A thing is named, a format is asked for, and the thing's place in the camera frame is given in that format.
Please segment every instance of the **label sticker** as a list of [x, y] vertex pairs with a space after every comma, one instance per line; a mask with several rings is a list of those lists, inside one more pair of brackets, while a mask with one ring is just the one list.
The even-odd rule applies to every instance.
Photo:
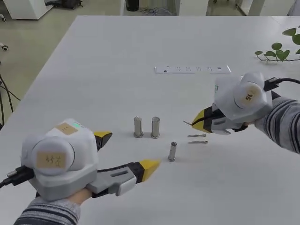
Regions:
[[71, 135], [78, 131], [75, 127], [73, 127], [67, 123], [59, 124], [55, 128], [60, 130], [61, 132], [63, 132], [65, 135]]
[[37, 168], [65, 168], [66, 154], [63, 152], [38, 152]]
[[245, 105], [252, 104], [258, 97], [259, 90], [256, 87], [251, 87], [247, 90], [246, 96], [242, 98], [242, 103]]

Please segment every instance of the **metal cylinder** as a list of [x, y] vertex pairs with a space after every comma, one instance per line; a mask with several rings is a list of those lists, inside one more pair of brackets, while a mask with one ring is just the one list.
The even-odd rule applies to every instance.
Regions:
[[133, 133], [135, 138], [143, 137], [144, 133], [142, 132], [142, 119], [138, 116], [134, 118], [135, 122], [135, 131]]
[[152, 132], [151, 132], [151, 137], [152, 138], [158, 138], [159, 137], [159, 117], [153, 117], [152, 118]]
[[177, 147], [177, 143], [172, 142], [171, 143], [171, 148], [170, 148], [170, 153], [169, 153], [169, 156], [168, 156], [169, 162], [174, 162], [175, 161], [176, 147]]

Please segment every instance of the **gray striped sleeve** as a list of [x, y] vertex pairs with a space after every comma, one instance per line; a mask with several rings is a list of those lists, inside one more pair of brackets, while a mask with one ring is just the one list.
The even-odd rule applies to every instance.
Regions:
[[300, 103], [285, 97], [273, 100], [269, 115], [256, 120], [255, 127], [280, 147], [300, 153]]
[[41, 197], [33, 200], [14, 225], [76, 225], [80, 206], [67, 199], [47, 202]]

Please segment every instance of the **power strip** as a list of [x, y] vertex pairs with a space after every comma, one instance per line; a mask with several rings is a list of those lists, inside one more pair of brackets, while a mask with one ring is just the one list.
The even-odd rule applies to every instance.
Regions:
[[206, 72], [210, 74], [230, 74], [229, 66], [200, 66], [200, 67], [155, 67], [156, 74], [197, 74]]

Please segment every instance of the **white cabinet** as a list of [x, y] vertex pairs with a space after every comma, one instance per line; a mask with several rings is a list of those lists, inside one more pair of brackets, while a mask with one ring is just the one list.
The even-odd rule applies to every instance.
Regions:
[[235, 3], [251, 16], [286, 16], [295, 0], [236, 0]]
[[46, 6], [44, 0], [4, 0], [11, 18], [38, 20], [53, 6]]

